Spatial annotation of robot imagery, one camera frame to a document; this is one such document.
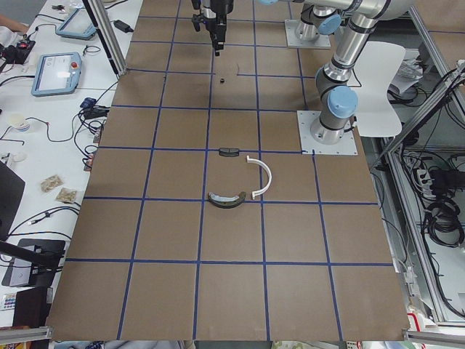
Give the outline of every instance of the small black object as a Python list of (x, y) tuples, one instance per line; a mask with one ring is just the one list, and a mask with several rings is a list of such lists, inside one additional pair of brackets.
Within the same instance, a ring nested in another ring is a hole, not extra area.
[(123, 33), (132, 33), (134, 31), (134, 29), (132, 29), (129, 24), (126, 24), (122, 20), (116, 20), (115, 22), (113, 22), (113, 24), (117, 29), (119, 29)]
[(224, 156), (226, 158), (235, 158), (239, 156), (239, 148), (220, 148), (218, 150), (220, 156)]

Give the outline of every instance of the metal mounting plate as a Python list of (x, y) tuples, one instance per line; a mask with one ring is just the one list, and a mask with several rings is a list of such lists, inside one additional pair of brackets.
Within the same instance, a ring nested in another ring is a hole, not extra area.
[(357, 146), (355, 145), (352, 131), (344, 134), (343, 138), (337, 144), (324, 145), (317, 142), (310, 134), (310, 125), (313, 120), (320, 116), (320, 111), (297, 111), (299, 121), (300, 146), (303, 154), (324, 154), (324, 155), (357, 155)]
[(331, 43), (329, 36), (320, 35), (315, 41), (305, 41), (297, 38), (295, 31), (299, 25), (300, 20), (285, 20), (284, 28), (286, 29), (286, 38), (288, 40), (288, 47), (297, 49), (330, 49)]

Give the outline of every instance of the power strip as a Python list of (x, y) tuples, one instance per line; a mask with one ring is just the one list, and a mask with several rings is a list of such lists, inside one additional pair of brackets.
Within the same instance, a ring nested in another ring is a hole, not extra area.
[(432, 200), (436, 199), (436, 195), (433, 194), (431, 186), (433, 181), (427, 169), (417, 169), (416, 170), (416, 179), (418, 185), (421, 187), (421, 192), (425, 198), (430, 198)]

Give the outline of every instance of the white curved part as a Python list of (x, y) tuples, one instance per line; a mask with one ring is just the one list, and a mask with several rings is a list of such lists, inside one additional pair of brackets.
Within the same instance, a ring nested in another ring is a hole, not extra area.
[(263, 161), (260, 161), (260, 160), (257, 160), (257, 159), (252, 159), (251, 157), (247, 156), (247, 162), (250, 164), (257, 164), (259, 165), (260, 167), (262, 167), (265, 172), (268, 174), (268, 183), (260, 190), (256, 190), (256, 191), (252, 191), (252, 200), (255, 200), (255, 197), (258, 196), (258, 195), (262, 195), (265, 191), (268, 190), (268, 188), (270, 187), (271, 185), (271, 179), (272, 179), (272, 175), (271, 175), (271, 170), (270, 168), (268, 167), (268, 165), (266, 165)]

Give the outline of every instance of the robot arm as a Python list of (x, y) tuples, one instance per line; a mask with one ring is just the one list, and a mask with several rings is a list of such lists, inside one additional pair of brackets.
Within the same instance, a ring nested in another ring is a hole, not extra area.
[(192, 4), (200, 10), (192, 18), (195, 30), (200, 31), (201, 23), (205, 24), (215, 56), (219, 56), (219, 51), (225, 48), (227, 15), (233, 11), (234, 0), (192, 0)]
[[(277, 0), (261, 1), (269, 4)], [(347, 87), (347, 82), (368, 37), (379, 20), (401, 16), (414, 0), (305, 0), (304, 3), (353, 13), (331, 61), (316, 76), (323, 109), (310, 131), (318, 142), (331, 145), (342, 138), (347, 120), (357, 111), (357, 94)]]

